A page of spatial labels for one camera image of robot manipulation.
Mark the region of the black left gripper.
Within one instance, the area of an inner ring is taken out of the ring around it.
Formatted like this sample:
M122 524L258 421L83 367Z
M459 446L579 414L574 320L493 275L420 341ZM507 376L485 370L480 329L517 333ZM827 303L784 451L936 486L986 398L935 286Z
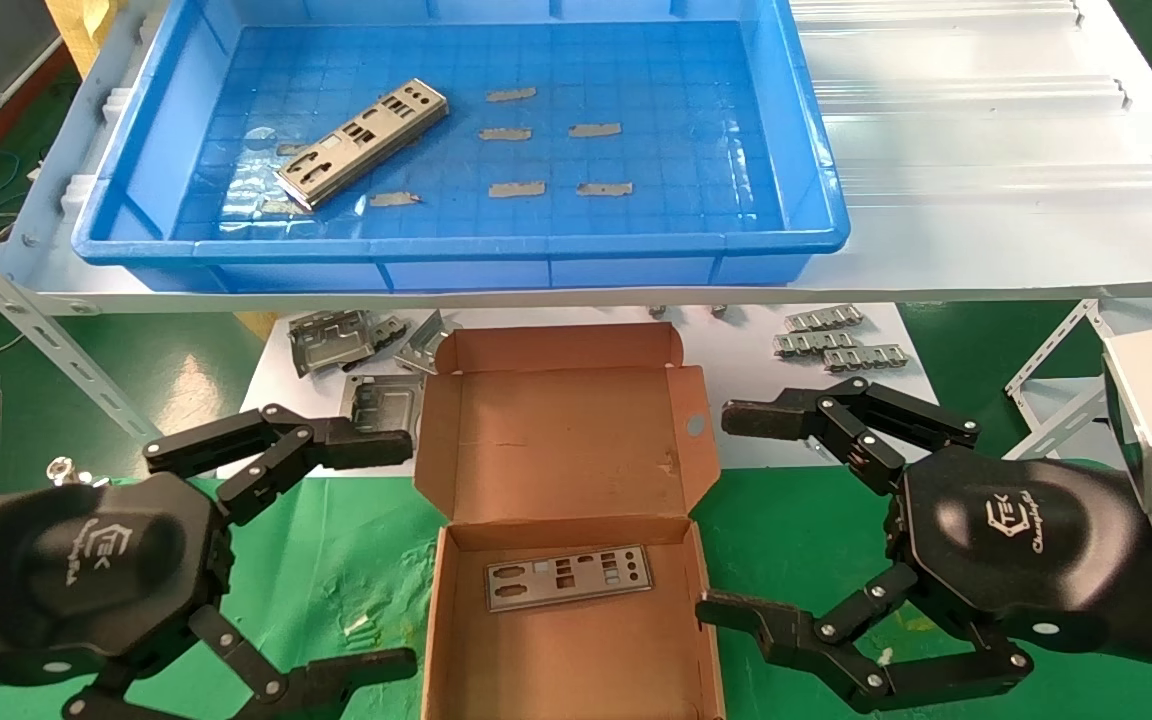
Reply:
M388 468L412 456L407 430L270 404L147 444L157 475L146 480L0 495L0 685L99 673L65 702L65 719L179 719L126 694L134 676L160 673L196 641L251 689L233 719L339 719L358 689L412 679L411 647L280 673L217 609L234 562L225 520L250 523L316 468ZM221 514L177 478L238 460L247 467L218 488Z

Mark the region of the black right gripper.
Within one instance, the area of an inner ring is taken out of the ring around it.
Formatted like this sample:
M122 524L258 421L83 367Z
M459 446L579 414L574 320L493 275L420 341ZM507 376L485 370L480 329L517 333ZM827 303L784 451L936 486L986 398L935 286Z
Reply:
M700 623L748 632L765 664L812 674L858 714L1010 692L1033 662L1009 638L1066 653L1123 643L1126 575L1147 532L1126 473L946 448L977 446L977 420L861 377L728 401L721 427L814 439L876 495L895 495L884 529L897 564L827 614L714 589L695 602ZM882 435L934 454L904 473ZM864 655L856 642L910 597L973 650L888 665Z

